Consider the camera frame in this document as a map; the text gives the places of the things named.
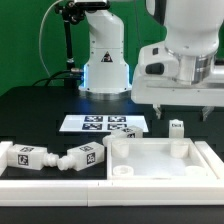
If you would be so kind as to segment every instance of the white tray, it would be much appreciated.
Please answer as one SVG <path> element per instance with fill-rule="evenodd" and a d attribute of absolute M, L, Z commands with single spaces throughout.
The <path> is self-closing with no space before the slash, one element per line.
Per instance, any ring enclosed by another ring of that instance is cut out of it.
<path fill-rule="evenodd" d="M 136 180 L 136 179 L 189 179 L 192 176 L 186 175 L 186 168 L 196 166 L 203 168 L 206 176 L 197 175 L 194 178 L 217 179 L 215 173 L 206 163 L 198 149 L 190 139 L 121 139 L 129 146 L 129 155 L 126 158 L 116 158 L 112 156 L 112 144 L 116 144 L 116 139 L 108 145 L 107 152 L 107 177 L 111 180 Z M 183 141 L 189 145 L 188 155 L 185 158 L 174 158 L 171 156 L 171 143 Z M 132 168 L 134 174 L 127 173 L 114 175 L 115 167 Z"/>

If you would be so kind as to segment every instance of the green wall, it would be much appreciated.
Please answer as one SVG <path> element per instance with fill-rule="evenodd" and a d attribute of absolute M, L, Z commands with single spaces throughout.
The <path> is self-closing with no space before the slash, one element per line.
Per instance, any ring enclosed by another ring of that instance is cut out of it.
<path fill-rule="evenodd" d="M 1 2 L 0 95 L 12 87 L 29 86 L 36 80 L 47 77 L 39 58 L 38 38 L 42 18 L 54 2 L 55 0 L 3 0 Z M 165 37 L 164 28 L 147 14 L 144 0 L 136 1 L 136 8 L 133 2 L 114 2 L 110 9 L 125 23 L 125 60 L 130 65 L 131 75 L 137 64 L 140 47 L 158 42 Z M 89 57 L 87 21 L 73 26 L 72 36 L 76 64 L 82 66 Z M 219 56 L 224 55 L 223 45 L 224 43 L 221 42 Z M 46 20 L 43 55 L 51 74 L 66 68 L 63 21 L 54 11 Z"/>

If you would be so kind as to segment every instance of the white plastic object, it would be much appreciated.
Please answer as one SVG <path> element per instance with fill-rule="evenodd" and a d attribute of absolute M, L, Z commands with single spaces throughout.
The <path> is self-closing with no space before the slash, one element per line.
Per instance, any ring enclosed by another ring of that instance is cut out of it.
<path fill-rule="evenodd" d="M 129 154 L 121 158 L 113 156 L 113 144 L 124 140 L 129 145 Z M 179 139 L 170 138 L 133 138 L 114 139 L 107 147 L 107 178 L 109 180 L 186 180 L 185 168 L 199 166 L 206 170 L 207 176 L 203 180 L 217 180 L 215 173 L 206 163 L 198 149 L 190 139 L 181 140 L 180 146 L 184 153 L 176 152 L 178 156 L 171 155 L 171 145 Z M 133 176 L 115 176 L 113 169 L 117 166 L 130 166 L 134 169 Z"/>
<path fill-rule="evenodd" d="M 75 169 L 76 171 L 93 166 L 104 161 L 104 146 L 96 142 L 75 147 L 67 151 L 67 156 L 63 156 L 57 161 L 60 170 Z"/>
<path fill-rule="evenodd" d="M 201 166 L 187 166 L 185 168 L 185 174 L 189 177 L 203 177 L 207 176 L 205 168 Z"/>
<path fill-rule="evenodd" d="M 119 94 L 131 90 L 129 65 L 124 60 L 124 24 L 107 10 L 86 12 L 90 58 L 84 66 L 81 93 Z"/>
<path fill-rule="evenodd" d="M 133 176 L 134 175 L 134 169 L 131 166 L 115 166 L 113 168 L 113 175 L 114 176 Z"/>
<path fill-rule="evenodd" d="M 219 179 L 224 179 L 224 163 L 210 146 L 203 141 L 195 142 L 195 146 L 198 148 L 205 161 L 211 166 L 216 176 Z"/>
<path fill-rule="evenodd" d="M 223 19 L 222 0 L 216 0 L 215 4 L 213 0 L 168 0 L 166 48 L 180 55 L 213 54 L 219 45 L 218 32 Z"/>
<path fill-rule="evenodd" d="M 41 170 L 44 166 L 56 166 L 58 155 L 48 153 L 45 147 L 16 144 L 7 151 L 7 164 L 12 167 Z"/>
<path fill-rule="evenodd" d="M 189 143 L 176 140 L 171 143 L 170 154 L 172 157 L 182 159 L 188 157 Z"/>
<path fill-rule="evenodd" d="M 183 138 L 184 137 L 184 122 L 177 119 L 170 120 L 169 138 Z"/>
<path fill-rule="evenodd" d="M 103 138 L 103 145 L 107 146 L 110 140 L 114 138 L 142 138 L 143 130 L 135 125 L 123 129 L 116 129 L 111 131 L 110 135 Z"/>
<path fill-rule="evenodd" d="M 7 150 L 13 146 L 10 141 L 4 141 L 0 143 L 0 176 L 7 167 Z"/>
<path fill-rule="evenodd" d="M 129 155 L 129 144 L 125 139 L 116 139 L 111 145 L 111 153 L 116 158 L 127 158 Z"/>

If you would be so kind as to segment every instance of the black tabletop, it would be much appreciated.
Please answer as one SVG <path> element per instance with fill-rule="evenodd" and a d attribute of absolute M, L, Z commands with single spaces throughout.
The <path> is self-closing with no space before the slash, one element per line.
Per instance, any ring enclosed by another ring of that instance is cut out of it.
<path fill-rule="evenodd" d="M 215 108 L 205 122 L 202 107 L 162 106 L 157 119 L 152 105 L 137 105 L 131 99 L 97 101 L 81 98 L 63 87 L 17 87 L 0 97 L 0 141 L 46 146 L 49 152 L 66 154 L 72 146 L 96 141 L 108 133 L 61 133 L 67 114 L 144 115 L 147 138 L 166 138 L 169 120 L 184 121 L 185 137 L 206 141 L 224 159 L 224 109 Z M 106 179 L 106 161 L 81 172 L 43 168 L 30 171 L 7 168 L 2 180 L 23 179 Z M 223 223 L 223 206 L 145 206 L 145 207 L 29 207 L 0 208 L 3 223 Z"/>

